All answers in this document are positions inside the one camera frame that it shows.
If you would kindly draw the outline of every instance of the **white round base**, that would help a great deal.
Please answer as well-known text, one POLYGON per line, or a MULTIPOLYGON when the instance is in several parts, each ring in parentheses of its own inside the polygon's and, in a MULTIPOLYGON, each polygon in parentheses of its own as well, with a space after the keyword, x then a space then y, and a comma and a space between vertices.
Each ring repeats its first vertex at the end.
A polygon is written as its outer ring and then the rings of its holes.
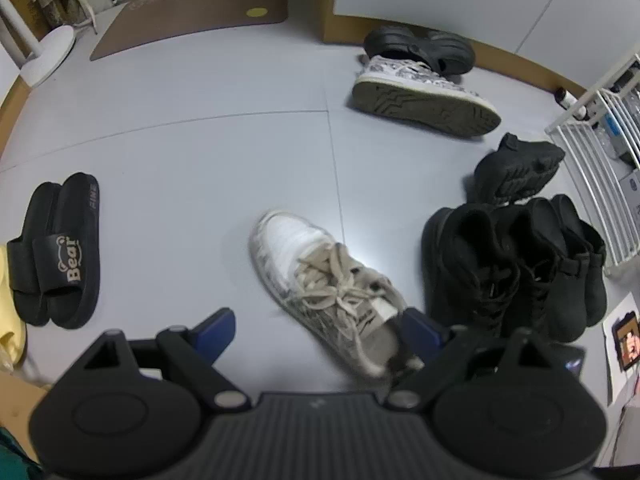
POLYGON ((65 60, 74 46, 74 28, 62 25, 47 34, 42 41, 42 56, 32 57, 20 69, 20 75, 31 88, 38 86, 65 60))

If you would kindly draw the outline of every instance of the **brown doormat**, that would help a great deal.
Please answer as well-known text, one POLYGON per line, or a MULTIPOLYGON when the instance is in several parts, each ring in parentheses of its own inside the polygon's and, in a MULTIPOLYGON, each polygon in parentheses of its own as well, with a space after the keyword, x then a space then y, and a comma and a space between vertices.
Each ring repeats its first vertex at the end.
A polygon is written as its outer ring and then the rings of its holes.
POLYGON ((132 0, 113 20, 89 59, 201 30, 286 19, 287 0, 132 0))

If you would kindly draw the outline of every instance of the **yellow circle on mat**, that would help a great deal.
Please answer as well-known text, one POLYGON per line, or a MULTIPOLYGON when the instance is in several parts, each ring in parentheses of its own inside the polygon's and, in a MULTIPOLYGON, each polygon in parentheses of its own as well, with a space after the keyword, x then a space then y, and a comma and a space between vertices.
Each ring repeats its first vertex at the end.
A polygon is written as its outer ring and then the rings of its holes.
POLYGON ((249 16, 250 18, 261 18, 267 12, 269 12, 269 10, 265 9, 264 7, 252 7, 246 12, 246 15, 249 16))

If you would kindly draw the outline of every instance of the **sneaker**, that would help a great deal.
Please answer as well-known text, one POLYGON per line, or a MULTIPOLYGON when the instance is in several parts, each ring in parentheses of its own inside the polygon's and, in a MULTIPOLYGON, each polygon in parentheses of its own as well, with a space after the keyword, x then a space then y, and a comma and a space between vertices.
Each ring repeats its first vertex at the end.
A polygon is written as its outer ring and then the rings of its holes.
POLYGON ((564 150, 551 142, 526 142, 506 133, 498 150, 474 171, 477 202, 500 205, 534 196, 558 171, 564 150))
POLYGON ((571 231, 580 238, 589 251, 589 267, 584 281, 584 306, 587 311, 587 326, 594 326, 607 313, 607 291, 602 278, 602 267, 607 259, 604 240, 596 229, 580 220, 574 203, 567 195, 556 195, 551 203, 562 229, 571 231))
POLYGON ((491 103, 420 61, 374 56, 352 94, 354 105, 364 112, 418 121, 456 136, 484 135, 500 124, 491 103))
POLYGON ((532 328, 548 336, 546 311, 559 257, 555 247, 533 228, 530 209, 523 205, 492 212, 498 243, 520 267, 520 285, 502 320, 502 337, 517 328, 532 328))
POLYGON ((430 316, 444 326, 464 324, 500 336, 520 269, 496 239, 489 208, 443 208, 422 232, 422 264, 430 316))
POLYGON ((324 229, 291 213, 270 211, 249 248, 255 269, 280 306, 370 378, 402 372, 402 295, 386 276, 354 260, 324 229))
POLYGON ((369 58, 421 61, 445 76, 465 74, 476 64, 476 53, 469 41, 442 30, 430 30, 425 38, 417 38, 407 27, 383 25, 367 34, 364 50, 369 58))
POLYGON ((589 251, 579 236, 562 229, 549 200, 533 198, 526 207, 536 236, 551 243, 558 256, 558 268, 545 302, 548 334, 555 341, 571 343, 587 327, 584 291, 589 251))

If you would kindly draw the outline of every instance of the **patterned sneaker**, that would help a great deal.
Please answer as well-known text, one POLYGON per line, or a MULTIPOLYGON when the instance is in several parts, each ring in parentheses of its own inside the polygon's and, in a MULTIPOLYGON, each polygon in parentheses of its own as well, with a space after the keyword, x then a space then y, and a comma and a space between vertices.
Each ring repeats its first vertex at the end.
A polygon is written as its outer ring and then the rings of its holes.
POLYGON ((484 135, 500 124, 491 103, 419 61, 374 56, 352 93, 354 104, 364 112, 419 121, 456 136, 484 135))
POLYGON ((370 378, 402 372, 412 357, 399 336, 404 299, 386 276, 354 260, 324 229, 270 211, 249 241, 255 269, 284 310, 370 378))

